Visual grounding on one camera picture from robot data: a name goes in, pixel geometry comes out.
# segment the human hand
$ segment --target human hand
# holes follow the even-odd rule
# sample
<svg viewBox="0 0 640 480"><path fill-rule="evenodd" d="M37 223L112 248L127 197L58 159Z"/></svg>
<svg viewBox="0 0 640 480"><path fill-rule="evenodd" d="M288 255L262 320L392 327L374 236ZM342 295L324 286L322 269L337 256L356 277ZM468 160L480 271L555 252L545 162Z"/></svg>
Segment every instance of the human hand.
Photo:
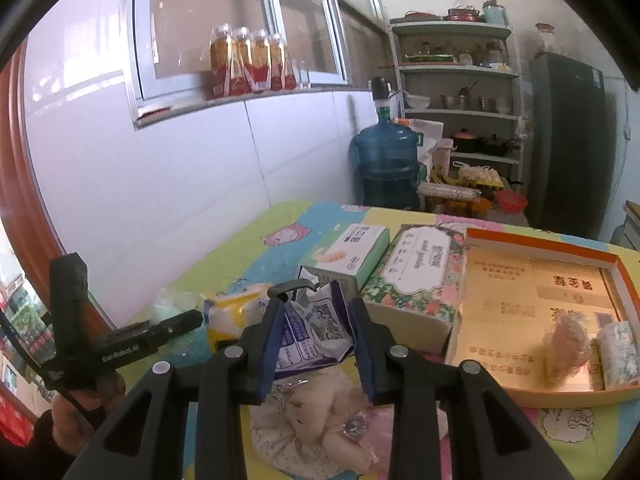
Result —
<svg viewBox="0 0 640 480"><path fill-rule="evenodd" d="M104 375L97 380L98 391L73 390L73 395L89 411L104 406L106 415L115 410L125 396L125 382L116 372ZM63 396L56 394L51 401L53 418L52 436L58 447L70 454L77 455L95 433L91 424Z"/></svg>

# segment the water dispenser bottle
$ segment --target water dispenser bottle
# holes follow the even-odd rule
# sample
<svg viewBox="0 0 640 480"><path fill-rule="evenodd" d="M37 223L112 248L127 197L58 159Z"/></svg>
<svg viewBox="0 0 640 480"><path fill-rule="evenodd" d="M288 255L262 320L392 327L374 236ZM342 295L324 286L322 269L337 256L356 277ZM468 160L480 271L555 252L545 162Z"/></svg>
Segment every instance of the water dispenser bottle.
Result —
<svg viewBox="0 0 640 480"><path fill-rule="evenodd" d="M389 93L384 78L371 80L378 123L354 137L363 204L392 209L418 207L418 134L394 124L389 114Z"/></svg>

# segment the wall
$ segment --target wall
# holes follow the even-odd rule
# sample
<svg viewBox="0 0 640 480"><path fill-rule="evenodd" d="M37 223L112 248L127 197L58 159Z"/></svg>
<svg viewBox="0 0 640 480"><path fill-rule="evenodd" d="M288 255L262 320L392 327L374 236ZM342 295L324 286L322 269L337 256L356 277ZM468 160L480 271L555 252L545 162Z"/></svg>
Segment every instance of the wall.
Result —
<svg viewBox="0 0 640 480"><path fill-rule="evenodd" d="M410 10L423 10L435 14L446 14L447 9L462 2L481 9L486 0L381 0L389 18L404 16ZM507 8L514 33L520 45L523 59L523 78L526 82L525 92L531 92L528 82L528 60L537 52L536 23L550 23L556 28L556 51L580 60L603 71L607 93L607 129L608 134L615 134L617 139L616 165L614 183L621 175L624 139L622 128L625 124L625 92L622 73L611 56L602 46L596 35L587 27L580 17L563 0L497 0ZM625 200L640 201L640 98L632 91L628 92L630 126L632 140L628 144L626 163L620 178L620 185L610 201L610 207L603 222L600 240L609 241L613 228L622 223L624 213L622 205Z"/></svg>
<svg viewBox="0 0 640 480"><path fill-rule="evenodd" d="M65 251L121 326L165 284L283 200L352 200L366 92L259 98L134 131L119 0L61 0L30 34L26 130Z"/></svg>

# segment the table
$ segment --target table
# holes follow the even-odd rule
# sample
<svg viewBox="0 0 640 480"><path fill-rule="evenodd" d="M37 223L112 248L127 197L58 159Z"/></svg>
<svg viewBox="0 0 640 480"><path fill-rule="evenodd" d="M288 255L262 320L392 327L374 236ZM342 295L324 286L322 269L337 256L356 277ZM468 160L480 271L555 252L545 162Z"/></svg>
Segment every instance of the table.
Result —
<svg viewBox="0 0 640 480"><path fill-rule="evenodd" d="M339 222L386 225L392 237L401 224L417 223L442 224L454 228L460 224L472 224L491 230L562 240L618 254L636 288L640 285L640 255L635 251L596 240L429 213L341 206L327 202L282 202L272 206L254 222L232 235L228 241L194 264L170 287L178 291L215 295L239 292L252 283L279 283L290 280L295 276L296 266L305 253L318 242L325 231ZM149 319L152 313L152 307L146 306L132 322ZM176 365L205 360L210 354L204 328L191 334L188 346L187 352L184 351L184 344L178 345L177 349L171 345L165 346L158 354L129 365L121 372L131 387L160 358ZM640 420L640 400L582 410L524 409L524 412L577 480L600 480ZM184 451L184 478L187 480L193 478L195 413L196 406L193 406L190 408ZM248 410L243 408L242 429L245 435L244 453L249 480L288 478L279 471L265 466L258 459L248 436L248 428ZM446 452L447 449L444 449L443 456L446 456ZM349 472L340 475L340 480L355 478L355 475ZM373 479L375 476L367 474L363 478Z"/></svg>

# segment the dark refrigerator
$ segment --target dark refrigerator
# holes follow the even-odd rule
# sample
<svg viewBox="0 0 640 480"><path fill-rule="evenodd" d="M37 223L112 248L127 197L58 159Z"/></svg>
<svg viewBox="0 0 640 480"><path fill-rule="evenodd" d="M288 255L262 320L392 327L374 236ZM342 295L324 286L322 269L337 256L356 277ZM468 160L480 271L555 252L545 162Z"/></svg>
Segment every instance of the dark refrigerator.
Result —
<svg viewBox="0 0 640 480"><path fill-rule="evenodd" d="M597 238L616 152L606 127L604 80L559 54L530 62L533 151L526 209L532 227Z"/></svg>

